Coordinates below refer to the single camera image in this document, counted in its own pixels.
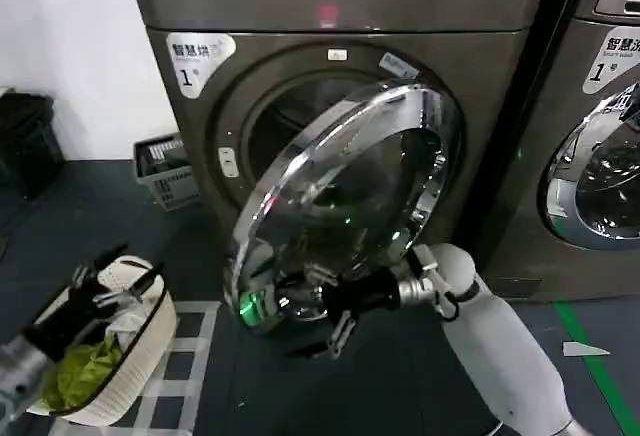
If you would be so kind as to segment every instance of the green cloth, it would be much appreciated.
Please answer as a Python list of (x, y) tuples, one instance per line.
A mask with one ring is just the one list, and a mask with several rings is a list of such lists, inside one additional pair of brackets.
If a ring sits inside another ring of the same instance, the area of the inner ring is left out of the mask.
[(82, 344), (69, 349), (57, 371), (45, 376), (43, 402), (53, 411), (82, 405), (121, 359), (122, 350), (113, 335), (95, 346)]

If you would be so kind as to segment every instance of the dark gray floor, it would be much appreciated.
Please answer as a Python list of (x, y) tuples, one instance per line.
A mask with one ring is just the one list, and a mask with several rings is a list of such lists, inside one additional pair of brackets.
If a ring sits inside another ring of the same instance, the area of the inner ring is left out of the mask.
[[(202, 207), (164, 213), (132, 182), (127, 162), (68, 164), (37, 201), (0, 189), (0, 205), (0, 228), (10, 236), (0, 262), (0, 341), (29, 321), (80, 260), (121, 241), (129, 241), (131, 253), (165, 263), (174, 299), (221, 299), (224, 247)], [(621, 434), (584, 363), (562, 357), (568, 336), (553, 309), (518, 310), (562, 373), (575, 414), (596, 434)], [(635, 299), (576, 308), (593, 344), (614, 353), (608, 368), (630, 402), (640, 399), (638, 344), (630, 336), (638, 334), (638, 310)], [(425, 309), (373, 315), (354, 343), (337, 363), (292, 360), (283, 356), (282, 341), (249, 336), (221, 310), (196, 436), (479, 436), (491, 427), (493, 418)], [(47, 424), (26, 418), (14, 434), (44, 435)]]

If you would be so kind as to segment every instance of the plastic crate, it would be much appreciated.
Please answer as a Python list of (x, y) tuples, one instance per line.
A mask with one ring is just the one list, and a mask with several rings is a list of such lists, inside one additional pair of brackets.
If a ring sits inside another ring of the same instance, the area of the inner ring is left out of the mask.
[(171, 162), (167, 153), (182, 148), (179, 133), (140, 141), (134, 145), (136, 181), (149, 188), (165, 211), (182, 208), (200, 199), (193, 170), (186, 157), (183, 166), (169, 169)]

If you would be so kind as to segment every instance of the robotic hand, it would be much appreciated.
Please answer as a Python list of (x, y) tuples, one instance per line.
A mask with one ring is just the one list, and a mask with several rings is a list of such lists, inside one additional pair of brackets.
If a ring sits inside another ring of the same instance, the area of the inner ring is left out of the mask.
[(0, 347), (0, 435), (39, 397), (44, 374), (62, 360), (67, 348), (82, 341), (97, 324), (137, 304), (160, 274), (161, 267), (154, 267), (127, 291), (111, 292), (100, 284), (98, 273), (125, 249), (126, 245), (118, 246), (92, 263), (80, 265), (67, 300)]

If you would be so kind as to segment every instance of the sticker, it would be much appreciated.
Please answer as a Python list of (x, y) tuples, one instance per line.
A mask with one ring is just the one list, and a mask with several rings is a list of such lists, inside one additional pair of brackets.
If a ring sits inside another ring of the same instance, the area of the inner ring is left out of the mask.
[(640, 63), (640, 28), (618, 26), (602, 41), (598, 55), (582, 85), (586, 94), (594, 94), (618, 76)]
[(346, 61), (347, 50), (346, 49), (328, 49), (327, 59), (329, 61)]
[(227, 178), (237, 178), (240, 176), (238, 165), (236, 164), (236, 152), (233, 148), (218, 148), (218, 159), (220, 169)]
[(236, 52), (236, 42), (224, 33), (171, 33), (167, 49), (182, 95), (197, 99), (211, 75)]
[(384, 53), (378, 66), (401, 78), (415, 78), (420, 71), (391, 53)]

